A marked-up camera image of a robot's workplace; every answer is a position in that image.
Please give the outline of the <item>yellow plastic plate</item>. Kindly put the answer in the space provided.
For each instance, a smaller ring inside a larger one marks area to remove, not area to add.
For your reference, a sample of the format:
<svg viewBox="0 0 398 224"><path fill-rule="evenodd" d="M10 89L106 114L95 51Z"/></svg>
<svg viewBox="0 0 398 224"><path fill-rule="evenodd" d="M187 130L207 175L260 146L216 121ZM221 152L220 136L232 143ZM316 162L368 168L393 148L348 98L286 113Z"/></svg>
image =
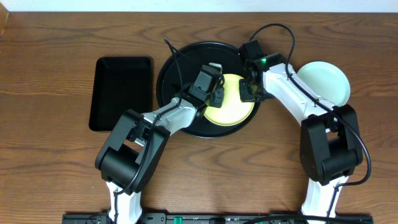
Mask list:
<svg viewBox="0 0 398 224"><path fill-rule="evenodd" d="M220 108L207 107L204 117L219 126L233 126L243 122L253 111L253 102L242 102L239 92L239 81L243 77L235 74L224 74L224 97Z"/></svg>

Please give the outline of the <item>mint plate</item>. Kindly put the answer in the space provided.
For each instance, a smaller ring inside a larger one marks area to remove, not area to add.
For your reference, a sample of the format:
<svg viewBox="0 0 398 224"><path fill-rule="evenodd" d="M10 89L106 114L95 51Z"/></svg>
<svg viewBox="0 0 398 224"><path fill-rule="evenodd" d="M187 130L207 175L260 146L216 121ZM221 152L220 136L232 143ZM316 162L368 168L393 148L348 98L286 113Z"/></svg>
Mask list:
<svg viewBox="0 0 398 224"><path fill-rule="evenodd" d="M328 62L310 62L297 73L312 90L336 106L345 105L350 97L348 78L337 66Z"/></svg>

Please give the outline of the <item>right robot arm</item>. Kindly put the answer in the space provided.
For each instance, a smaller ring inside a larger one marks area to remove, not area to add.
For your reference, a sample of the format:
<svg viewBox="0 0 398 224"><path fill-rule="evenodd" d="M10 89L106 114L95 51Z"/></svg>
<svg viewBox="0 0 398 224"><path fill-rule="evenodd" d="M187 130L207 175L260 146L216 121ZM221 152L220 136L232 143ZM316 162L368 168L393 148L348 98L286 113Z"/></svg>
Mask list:
<svg viewBox="0 0 398 224"><path fill-rule="evenodd" d="M357 114L347 104L349 83L343 72L326 62L313 62L315 74L295 72L281 54L241 53L249 78L242 81L242 101L279 100L300 125L300 162L308 175L301 213L336 218L340 191L369 153L359 134Z"/></svg>

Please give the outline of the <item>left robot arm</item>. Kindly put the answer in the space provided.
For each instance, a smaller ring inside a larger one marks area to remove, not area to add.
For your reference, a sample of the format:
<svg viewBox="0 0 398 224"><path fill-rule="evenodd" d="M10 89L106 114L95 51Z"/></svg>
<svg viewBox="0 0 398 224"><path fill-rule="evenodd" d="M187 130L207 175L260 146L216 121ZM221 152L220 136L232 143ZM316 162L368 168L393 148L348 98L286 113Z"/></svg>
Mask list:
<svg viewBox="0 0 398 224"><path fill-rule="evenodd" d="M169 137L189 127L207 107L220 108L223 98L223 85L204 89L192 84L153 112L122 114L95 159L111 195L108 223L137 223L142 215L141 192Z"/></svg>

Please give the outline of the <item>round black tray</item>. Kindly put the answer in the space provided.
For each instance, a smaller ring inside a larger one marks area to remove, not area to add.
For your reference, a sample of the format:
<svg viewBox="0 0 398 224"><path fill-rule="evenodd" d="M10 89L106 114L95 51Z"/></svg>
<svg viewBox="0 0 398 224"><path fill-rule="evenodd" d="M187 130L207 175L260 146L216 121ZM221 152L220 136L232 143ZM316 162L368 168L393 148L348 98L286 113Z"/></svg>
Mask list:
<svg viewBox="0 0 398 224"><path fill-rule="evenodd" d="M180 91L180 80L193 83L202 65L219 63L223 73L232 73L246 78L238 49L222 42L197 42L181 48L176 57L170 57L161 68L156 85L156 97L160 107L170 103ZM200 138L220 138L233 134L247 125L255 116L260 104L255 103L249 116L239 124L218 126L205 117L198 118L182 131Z"/></svg>

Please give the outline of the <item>black rectangular tray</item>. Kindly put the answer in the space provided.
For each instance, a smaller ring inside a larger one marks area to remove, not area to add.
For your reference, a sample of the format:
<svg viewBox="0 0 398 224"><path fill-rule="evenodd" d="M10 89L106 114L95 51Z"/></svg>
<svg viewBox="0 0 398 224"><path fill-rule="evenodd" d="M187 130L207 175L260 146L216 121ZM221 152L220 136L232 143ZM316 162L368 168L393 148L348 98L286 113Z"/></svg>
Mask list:
<svg viewBox="0 0 398 224"><path fill-rule="evenodd" d="M149 57L101 57L96 62L88 126L111 131L129 109L152 109L152 66Z"/></svg>

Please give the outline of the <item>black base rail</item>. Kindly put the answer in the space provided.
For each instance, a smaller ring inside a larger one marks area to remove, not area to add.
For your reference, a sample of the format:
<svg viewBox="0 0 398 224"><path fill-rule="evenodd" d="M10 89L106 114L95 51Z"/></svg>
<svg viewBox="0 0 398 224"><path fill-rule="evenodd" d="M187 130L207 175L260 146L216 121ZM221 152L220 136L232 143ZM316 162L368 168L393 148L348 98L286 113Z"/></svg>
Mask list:
<svg viewBox="0 0 398 224"><path fill-rule="evenodd" d="M310 219L308 216L292 213L272 213L266 216L247 215L187 215L187 214L165 214L145 213L138 218L138 224L306 224L306 223L373 223L369 215L344 215L335 218L322 217ZM65 214L62 224L112 224L108 214L99 213L94 215Z"/></svg>

